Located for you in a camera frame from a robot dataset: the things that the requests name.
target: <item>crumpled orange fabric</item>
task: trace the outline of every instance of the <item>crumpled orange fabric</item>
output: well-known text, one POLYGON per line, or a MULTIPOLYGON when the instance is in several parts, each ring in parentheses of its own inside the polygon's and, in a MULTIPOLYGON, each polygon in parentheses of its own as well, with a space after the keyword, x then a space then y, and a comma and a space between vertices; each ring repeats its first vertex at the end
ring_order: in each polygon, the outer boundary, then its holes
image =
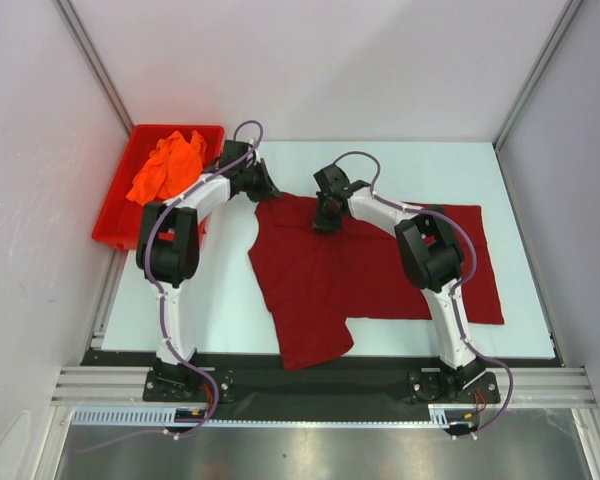
POLYGON ((179 195, 202 173, 206 149, 207 142, 195 130, 191 142, 180 132, 158 140, 149 160, 134 177, 127 200, 145 205, 156 198, 165 200, 179 195))

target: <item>dark red fabric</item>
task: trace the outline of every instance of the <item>dark red fabric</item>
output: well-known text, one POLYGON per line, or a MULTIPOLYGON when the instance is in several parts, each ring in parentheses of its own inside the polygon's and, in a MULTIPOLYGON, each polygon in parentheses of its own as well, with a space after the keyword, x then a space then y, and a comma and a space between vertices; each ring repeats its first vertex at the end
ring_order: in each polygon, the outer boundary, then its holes
MULTIPOLYGON (((249 257, 288 370, 346 353, 353 346, 347 317, 431 319, 422 293, 402 271, 392 236, 349 218, 337 233, 314 233, 315 208, 315 198, 288 193, 256 208, 260 230, 249 257)), ((468 320, 504 324, 481 208, 444 208, 469 234, 478 255, 476 275, 463 286, 468 320)))

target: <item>metal floor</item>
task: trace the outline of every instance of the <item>metal floor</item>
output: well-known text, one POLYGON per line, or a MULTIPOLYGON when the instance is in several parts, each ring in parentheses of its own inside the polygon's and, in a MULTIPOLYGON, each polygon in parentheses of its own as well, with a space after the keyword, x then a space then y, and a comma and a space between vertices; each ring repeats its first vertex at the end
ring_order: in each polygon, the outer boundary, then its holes
POLYGON ((130 431, 71 427, 56 480, 591 478, 569 410, 509 411, 477 441, 440 430, 210 427, 75 452, 130 431))

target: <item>red plastic tray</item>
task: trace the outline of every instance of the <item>red plastic tray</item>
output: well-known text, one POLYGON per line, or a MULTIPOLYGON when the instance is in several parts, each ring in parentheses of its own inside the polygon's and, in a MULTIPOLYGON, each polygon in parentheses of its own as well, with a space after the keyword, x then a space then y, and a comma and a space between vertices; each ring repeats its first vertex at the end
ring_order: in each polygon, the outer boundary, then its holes
MULTIPOLYGON (((196 130, 207 142, 205 166, 209 165, 222 150, 224 128, 217 125, 137 125, 122 154, 118 170, 113 177, 109 192, 104 199, 100 215, 93 227, 92 238, 111 248, 132 250, 138 245, 142 207, 125 198, 131 187, 136 173, 149 158, 149 153, 156 148, 161 138, 167 138, 179 131, 187 141, 191 140, 193 130, 196 130)), ((204 232, 204 221, 198 226, 200 239, 204 232)))

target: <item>white table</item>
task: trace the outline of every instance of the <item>white table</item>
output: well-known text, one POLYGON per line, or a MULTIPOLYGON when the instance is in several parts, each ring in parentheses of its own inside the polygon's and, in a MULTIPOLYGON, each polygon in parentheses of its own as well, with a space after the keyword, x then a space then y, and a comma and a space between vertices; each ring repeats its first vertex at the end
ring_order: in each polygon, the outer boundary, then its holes
MULTIPOLYGON (((488 143, 266 142, 260 152, 280 190, 315 195, 313 174, 339 154, 375 154, 378 191, 423 203, 481 205, 505 325, 470 325, 487 355, 553 358, 549 331, 531 277, 493 148, 488 143)), ((349 178, 370 180, 363 157, 340 164, 349 178)), ((209 218, 200 265, 191 280, 200 352, 278 353, 273 319, 247 256, 258 232, 256 205, 235 197, 209 218)), ((348 319, 355 345, 348 355, 437 356, 431 321, 348 319)), ((160 339, 155 296, 130 252, 104 337, 103 350, 155 351, 160 339)))

